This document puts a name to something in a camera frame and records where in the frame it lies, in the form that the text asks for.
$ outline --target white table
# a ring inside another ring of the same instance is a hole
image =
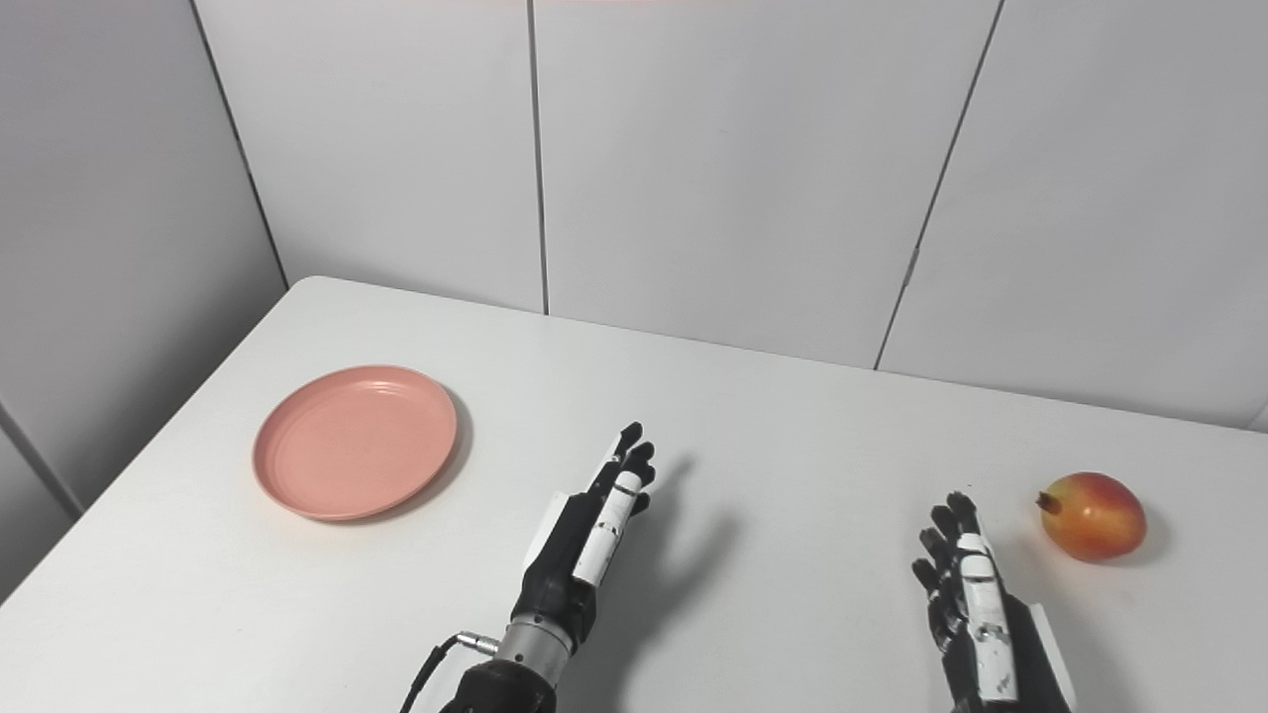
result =
[[[456,468],[372,523],[274,505],[251,473],[261,420],[365,363],[455,395]],[[0,710],[394,712],[432,644],[501,633],[552,491],[631,419],[659,488],[560,713],[945,713],[908,565],[952,488],[1011,589],[1049,606],[1083,712],[1262,705],[1265,435],[314,278],[0,608]],[[1150,509],[1120,565],[1038,527],[1035,491],[1079,469]],[[476,660],[451,655],[417,710]]]

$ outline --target silver cylinder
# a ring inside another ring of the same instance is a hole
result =
[[[569,656],[572,637],[567,632],[541,617],[520,614],[506,627],[493,657],[531,669],[554,688]]]

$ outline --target pink plate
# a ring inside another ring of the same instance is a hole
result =
[[[402,367],[354,367],[288,396],[260,426],[255,476],[284,507],[353,520],[399,505],[440,472],[458,435],[444,387]]]

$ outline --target robotic hand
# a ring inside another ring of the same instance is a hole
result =
[[[931,559],[912,563],[929,596],[929,631],[952,713],[1073,713],[1074,689],[1041,605],[1004,590],[969,496],[933,507],[921,532]]]
[[[656,478],[654,447],[639,443],[642,438],[643,426],[630,424],[586,490],[555,495],[529,548],[505,637],[460,632],[437,646],[410,686],[401,713],[410,712],[454,644],[492,658],[463,674],[456,695],[440,713],[554,713],[555,685],[595,624],[598,585],[625,524],[649,502],[643,488]]]

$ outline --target black cable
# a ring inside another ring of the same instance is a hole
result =
[[[441,643],[436,648],[431,650],[431,656],[427,656],[427,660],[422,662],[422,669],[418,669],[418,675],[415,676],[413,683],[410,684],[410,695],[404,697],[404,704],[401,705],[401,713],[410,713],[410,709],[413,708],[413,700],[418,698],[418,691],[422,690],[424,684],[426,684],[427,679],[431,677],[431,672],[436,670],[436,666],[440,665],[440,661],[446,653],[449,653],[449,650],[453,648],[455,643],[458,643],[458,634],[449,637],[445,639],[445,643]]]

